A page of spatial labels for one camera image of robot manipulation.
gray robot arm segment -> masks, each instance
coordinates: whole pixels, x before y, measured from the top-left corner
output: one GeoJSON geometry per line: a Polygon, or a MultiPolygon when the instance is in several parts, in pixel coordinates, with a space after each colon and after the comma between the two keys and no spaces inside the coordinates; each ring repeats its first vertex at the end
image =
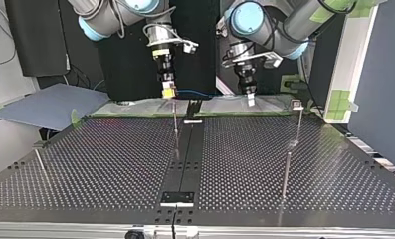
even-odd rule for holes
{"type": "MultiPolygon", "coordinates": [[[[336,11],[342,11],[354,4],[354,0],[335,2],[342,8],[336,11]]],[[[323,19],[313,20],[315,13],[323,10],[322,8],[318,0],[307,0],[292,12],[284,23],[277,23],[259,3],[244,2],[230,10],[229,29],[232,34],[271,49],[282,57],[297,59],[305,50],[308,37],[333,15],[324,9],[326,12],[323,19]]]]}
{"type": "Polygon", "coordinates": [[[168,0],[69,0],[85,35],[99,41],[147,16],[162,13],[168,0]]]}

end effector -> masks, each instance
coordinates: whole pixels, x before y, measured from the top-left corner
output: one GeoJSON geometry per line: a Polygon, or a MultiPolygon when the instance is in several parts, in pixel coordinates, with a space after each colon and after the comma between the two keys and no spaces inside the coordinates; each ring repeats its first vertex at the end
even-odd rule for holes
{"type": "Polygon", "coordinates": [[[183,46],[185,53],[193,54],[198,44],[182,39],[172,27],[168,0],[69,0],[79,15],[79,24],[85,35],[100,41],[118,33],[124,37],[124,26],[130,26],[146,19],[143,28],[149,39],[148,47],[152,50],[157,63],[157,73],[163,86],[163,97],[173,98],[175,87],[175,47],[183,46]]]}

white wall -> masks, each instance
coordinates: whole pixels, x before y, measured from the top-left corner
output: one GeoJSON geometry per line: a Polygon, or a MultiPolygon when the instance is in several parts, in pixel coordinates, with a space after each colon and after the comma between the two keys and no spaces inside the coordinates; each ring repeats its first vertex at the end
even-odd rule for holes
{"type": "MultiPolygon", "coordinates": [[[[4,0],[0,0],[0,8],[5,9],[4,0]]],[[[9,32],[7,23],[1,16],[0,22],[9,32]]],[[[13,40],[0,29],[0,62],[10,58],[13,49],[13,40]]],[[[36,79],[23,77],[17,57],[0,66],[0,104],[34,93],[36,87],[36,79]]],[[[37,140],[37,128],[0,120],[0,170],[26,155],[37,140]]]]}

silver cylinder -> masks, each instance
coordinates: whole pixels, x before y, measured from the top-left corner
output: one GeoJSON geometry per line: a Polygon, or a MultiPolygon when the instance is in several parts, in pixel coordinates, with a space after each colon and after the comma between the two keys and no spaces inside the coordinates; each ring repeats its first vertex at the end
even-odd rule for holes
{"type": "Polygon", "coordinates": [[[160,24],[165,27],[165,28],[163,28],[163,27],[153,26],[153,27],[148,28],[147,33],[148,33],[148,40],[150,42],[150,45],[154,42],[159,42],[159,41],[175,38],[175,36],[170,31],[168,31],[166,29],[166,28],[168,28],[173,31],[173,28],[171,25],[172,20],[171,20],[170,14],[165,14],[165,15],[157,17],[157,18],[148,18],[147,23],[148,24],[160,24]]]}

transparent acrylic sheet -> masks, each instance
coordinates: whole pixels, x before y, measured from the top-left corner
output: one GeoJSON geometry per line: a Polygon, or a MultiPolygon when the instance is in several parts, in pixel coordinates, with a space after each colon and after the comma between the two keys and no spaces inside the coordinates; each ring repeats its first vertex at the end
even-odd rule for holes
{"type": "Polygon", "coordinates": [[[129,105],[119,105],[110,102],[92,114],[93,117],[157,117],[172,116],[172,104],[176,102],[176,112],[180,116],[187,113],[188,101],[167,100],[167,99],[146,99],[131,102],[129,105]]]}
{"type": "Polygon", "coordinates": [[[289,114],[290,95],[256,96],[256,104],[248,105],[246,96],[217,97],[203,102],[199,115],[222,114],[289,114]]]}

